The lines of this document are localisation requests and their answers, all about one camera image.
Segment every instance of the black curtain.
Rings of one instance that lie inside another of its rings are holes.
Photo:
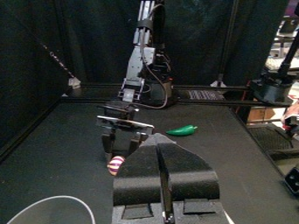
[[[227,85],[245,85],[259,76],[288,2],[239,1]],[[210,85],[217,80],[233,3],[166,1],[166,49],[175,84]],[[67,88],[69,76],[35,38],[82,81],[121,83],[134,51],[139,6],[139,0],[0,1],[0,147]]]
[[[0,148],[67,89],[69,76],[37,41],[63,61],[61,35],[54,1],[0,2]]]
[[[239,0],[227,85],[259,76],[288,0]],[[166,1],[166,49],[175,84],[210,85],[221,72],[221,55],[234,0]],[[85,81],[122,82],[134,50],[141,1],[75,1],[63,5],[75,69]]]

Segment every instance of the green toy vegetable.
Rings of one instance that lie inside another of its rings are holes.
[[[179,129],[167,130],[166,133],[173,136],[185,137],[191,135],[197,129],[198,129],[197,126],[187,125],[181,127]]]

